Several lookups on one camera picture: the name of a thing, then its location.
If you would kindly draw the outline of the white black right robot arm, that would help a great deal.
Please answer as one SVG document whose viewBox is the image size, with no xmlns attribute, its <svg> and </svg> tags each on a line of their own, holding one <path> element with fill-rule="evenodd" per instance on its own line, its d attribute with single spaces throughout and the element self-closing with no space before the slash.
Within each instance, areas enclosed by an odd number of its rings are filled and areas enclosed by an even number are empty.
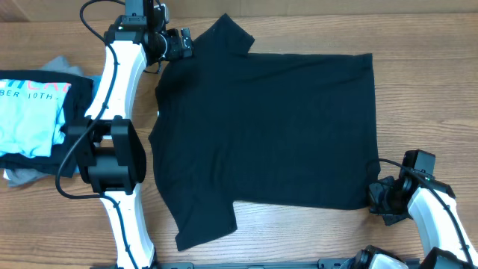
<svg viewBox="0 0 478 269">
<path fill-rule="evenodd" d="M 432 153 L 409 150 L 399 164 L 399 177 L 388 176 L 369 185 L 370 213 L 382 216 L 385 225 L 411 219 L 418 228 L 425 259 L 419 268 L 476 268 L 477 251 L 468 238 L 456 210 L 453 189 L 434 175 L 436 157 Z"/>
</svg>

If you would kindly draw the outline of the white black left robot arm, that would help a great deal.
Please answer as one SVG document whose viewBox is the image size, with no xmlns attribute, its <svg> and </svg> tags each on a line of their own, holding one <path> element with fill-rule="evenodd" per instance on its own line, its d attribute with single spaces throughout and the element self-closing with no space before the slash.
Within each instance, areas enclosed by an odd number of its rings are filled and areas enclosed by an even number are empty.
<svg viewBox="0 0 478 269">
<path fill-rule="evenodd" d="M 116 268 L 158 268 L 141 202 L 146 152 L 135 131 L 132 108 L 142 74 L 151 65 L 193 54 L 188 28 L 167 28 L 167 6 L 160 1 L 123 1 L 118 16 L 100 36 L 105 66 L 96 95 L 67 132 L 82 180 L 102 202 L 117 246 Z"/>
</svg>

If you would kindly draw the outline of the folded blue shirt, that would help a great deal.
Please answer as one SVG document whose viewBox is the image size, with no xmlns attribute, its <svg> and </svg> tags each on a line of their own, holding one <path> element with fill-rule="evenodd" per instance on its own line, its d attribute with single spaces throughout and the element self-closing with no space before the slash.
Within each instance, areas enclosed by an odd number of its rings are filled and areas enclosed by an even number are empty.
<svg viewBox="0 0 478 269">
<path fill-rule="evenodd" d="M 98 92 L 102 77 L 100 75 L 92 75 L 92 76 L 89 76 L 89 79 L 93 81 L 92 98 L 94 99 Z"/>
</svg>

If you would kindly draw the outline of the folded black printed t-shirt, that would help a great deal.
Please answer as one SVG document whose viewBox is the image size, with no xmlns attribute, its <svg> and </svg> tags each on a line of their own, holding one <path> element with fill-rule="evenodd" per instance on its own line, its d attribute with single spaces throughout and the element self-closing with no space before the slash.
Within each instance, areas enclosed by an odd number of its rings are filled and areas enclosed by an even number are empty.
<svg viewBox="0 0 478 269">
<path fill-rule="evenodd" d="M 1 167 L 56 174 L 68 126 L 93 101 L 93 80 L 42 70 L 1 71 Z"/>
</svg>

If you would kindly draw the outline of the folded grey shirt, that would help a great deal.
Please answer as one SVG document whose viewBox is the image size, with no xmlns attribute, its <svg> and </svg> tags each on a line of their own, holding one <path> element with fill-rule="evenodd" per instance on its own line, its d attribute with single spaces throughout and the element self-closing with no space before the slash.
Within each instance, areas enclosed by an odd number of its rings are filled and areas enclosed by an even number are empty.
<svg viewBox="0 0 478 269">
<path fill-rule="evenodd" d="M 64 72 L 79 76 L 84 75 L 83 70 L 79 66 L 72 66 L 64 56 L 57 56 L 53 60 L 43 65 L 40 70 Z M 4 169 L 3 177 L 7 180 L 7 186 L 12 188 L 35 182 L 38 179 L 47 177 L 47 174 L 29 168 L 19 168 L 13 170 Z"/>
</svg>

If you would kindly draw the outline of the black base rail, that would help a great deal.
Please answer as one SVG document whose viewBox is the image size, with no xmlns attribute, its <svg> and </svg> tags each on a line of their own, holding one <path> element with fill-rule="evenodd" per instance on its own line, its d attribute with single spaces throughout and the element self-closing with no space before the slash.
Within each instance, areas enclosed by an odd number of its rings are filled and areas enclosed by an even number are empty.
<svg viewBox="0 0 478 269">
<path fill-rule="evenodd" d="M 195 265 L 191 262 L 161 263 L 160 269 L 345 269 L 351 268 L 353 258 L 319 259 L 316 262 L 225 263 Z"/>
</svg>

